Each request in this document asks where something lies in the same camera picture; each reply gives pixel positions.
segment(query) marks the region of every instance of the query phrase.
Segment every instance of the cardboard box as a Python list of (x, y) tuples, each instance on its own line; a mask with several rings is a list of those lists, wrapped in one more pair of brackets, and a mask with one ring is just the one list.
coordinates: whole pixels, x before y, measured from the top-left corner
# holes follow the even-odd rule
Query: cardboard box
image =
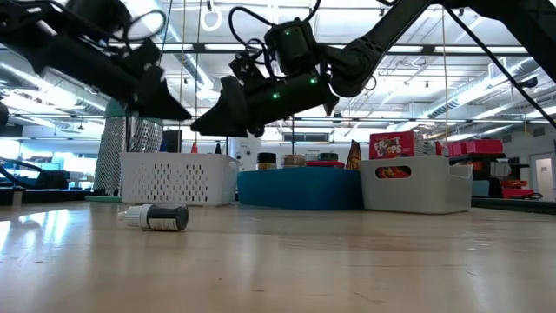
[(369, 159), (395, 157), (421, 157), (424, 153), (422, 135), (414, 131), (373, 134), (370, 140)]

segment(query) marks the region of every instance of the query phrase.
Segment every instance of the metal pole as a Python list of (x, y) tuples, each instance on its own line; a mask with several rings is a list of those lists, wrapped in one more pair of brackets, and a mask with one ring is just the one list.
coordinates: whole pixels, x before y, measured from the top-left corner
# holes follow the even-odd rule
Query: metal pole
[(295, 154), (295, 115), (292, 115), (292, 154)]

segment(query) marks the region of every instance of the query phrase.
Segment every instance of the door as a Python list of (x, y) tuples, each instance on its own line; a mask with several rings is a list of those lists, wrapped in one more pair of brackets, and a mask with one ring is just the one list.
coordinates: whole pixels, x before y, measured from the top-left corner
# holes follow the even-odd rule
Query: door
[(554, 199), (554, 154), (531, 156), (531, 172), (533, 173), (533, 189), (543, 195), (543, 201)]

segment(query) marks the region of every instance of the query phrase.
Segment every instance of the red box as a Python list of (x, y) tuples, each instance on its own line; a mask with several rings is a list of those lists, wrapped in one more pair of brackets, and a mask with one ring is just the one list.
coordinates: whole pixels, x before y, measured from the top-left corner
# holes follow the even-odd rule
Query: red box
[(501, 154), (504, 153), (504, 144), (496, 139), (477, 139), (465, 142), (467, 153)]
[(423, 155), (423, 138), (414, 131), (371, 135), (369, 159), (417, 157)]
[(454, 155), (453, 155), (453, 143), (448, 144), (448, 155), (450, 157), (454, 157)]
[(513, 188), (504, 188), (502, 189), (502, 197), (504, 199), (511, 199), (516, 196), (529, 196), (532, 195), (535, 191), (534, 190), (518, 190)]
[(452, 153), (454, 157), (463, 156), (467, 154), (466, 143), (454, 143), (452, 144)]

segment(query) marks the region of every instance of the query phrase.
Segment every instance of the bottle label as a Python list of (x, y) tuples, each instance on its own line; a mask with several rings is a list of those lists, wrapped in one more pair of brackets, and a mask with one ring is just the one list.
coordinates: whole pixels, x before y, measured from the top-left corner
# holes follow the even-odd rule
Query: bottle label
[(149, 226), (152, 230), (178, 230), (175, 219), (171, 218), (151, 218)]

